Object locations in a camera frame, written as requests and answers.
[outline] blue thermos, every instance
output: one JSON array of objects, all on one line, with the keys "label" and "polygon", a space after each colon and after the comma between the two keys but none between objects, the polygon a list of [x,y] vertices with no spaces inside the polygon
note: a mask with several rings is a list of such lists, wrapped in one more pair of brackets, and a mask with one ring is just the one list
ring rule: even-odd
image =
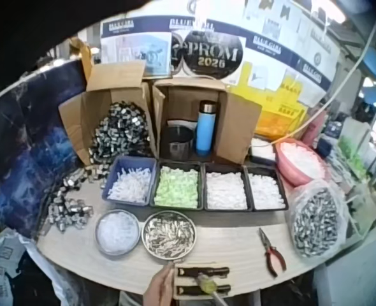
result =
[{"label": "blue thermos", "polygon": [[196,126],[196,153],[206,156],[211,151],[213,130],[215,127],[217,104],[203,100],[199,104],[198,125]]}]

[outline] pink plastic bowl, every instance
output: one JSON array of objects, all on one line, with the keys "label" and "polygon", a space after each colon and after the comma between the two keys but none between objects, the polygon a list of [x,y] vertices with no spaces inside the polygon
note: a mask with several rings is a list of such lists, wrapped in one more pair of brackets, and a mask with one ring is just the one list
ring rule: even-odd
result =
[{"label": "pink plastic bowl", "polygon": [[282,142],[276,143],[276,150],[277,150],[278,170],[289,181],[290,184],[292,184],[294,187],[305,185],[311,182],[313,178],[309,177],[308,175],[305,175],[295,165],[293,165],[292,162],[290,162],[290,160],[288,160],[288,158],[284,155],[282,149],[280,148],[280,145],[284,142],[295,143],[296,145],[304,147],[307,150],[311,151],[313,154],[315,154],[318,160],[320,161],[322,167],[324,168],[324,171],[325,171],[324,180],[327,180],[327,181],[330,180],[330,174],[328,172],[327,165],[321,159],[321,157],[318,156],[312,149],[307,147],[304,143],[299,142],[298,140],[295,140],[293,138],[288,138],[288,139],[283,140]]}]

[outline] cardboard box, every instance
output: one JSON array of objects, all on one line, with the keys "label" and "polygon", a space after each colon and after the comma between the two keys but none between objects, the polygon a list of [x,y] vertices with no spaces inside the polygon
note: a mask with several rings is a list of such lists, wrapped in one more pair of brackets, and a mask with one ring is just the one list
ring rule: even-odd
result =
[{"label": "cardboard box", "polygon": [[261,113],[260,105],[228,93],[221,81],[199,78],[158,80],[153,85],[152,95],[158,150],[161,129],[168,120],[197,121],[199,102],[211,100],[219,102],[213,153],[243,164]]},{"label": "cardboard box", "polygon": [[110,105],[134,103],[145,112],[150,148],[157,157],[155,135],[149,111],[148,84],[142,83],[145,61],[98,64],[92,67],[86,91],[65,101],[59,113],[72,146],[84,164],[89,165],[89,147],[95,129],[108,115]]}]

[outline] blue banner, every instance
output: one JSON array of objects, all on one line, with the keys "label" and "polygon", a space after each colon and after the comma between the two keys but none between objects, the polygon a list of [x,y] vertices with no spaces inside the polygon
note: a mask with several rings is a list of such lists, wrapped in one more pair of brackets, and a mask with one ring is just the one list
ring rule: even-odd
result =
[{"label": "blue banner", "polygon": [[[101,38],[144,32],[172,32],[186,29],[192,30],[194,17],[185,16],[142,16],[123,18],[103,23]],[[328,91],[331,81],[312,64],[300,57],[289,48],[273,41],[259,33],[248,31],[237,25],[227,24],[216,20],[207,20],[205,29],[218,33],[226,33],[246,38],[246,48],[270,56],[283,64],[292,67],[309,80],[313,81],[324,91]]]}]

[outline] black label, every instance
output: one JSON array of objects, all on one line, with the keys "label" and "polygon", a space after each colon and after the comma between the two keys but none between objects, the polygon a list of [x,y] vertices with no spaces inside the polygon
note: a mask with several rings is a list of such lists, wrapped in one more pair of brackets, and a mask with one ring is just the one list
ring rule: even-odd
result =
[{"label": "black label", "polygon": [[191,31],[182,46],[182,56],[192,72],[218,80],[235,72],[243,59],[239,37],[230,34]]},{"label": "black label", "polygon": [[171,69],[173,75],[178,73],[181,69],[182,63],[182,38],[176,33],[172,33],[171,37]]}]

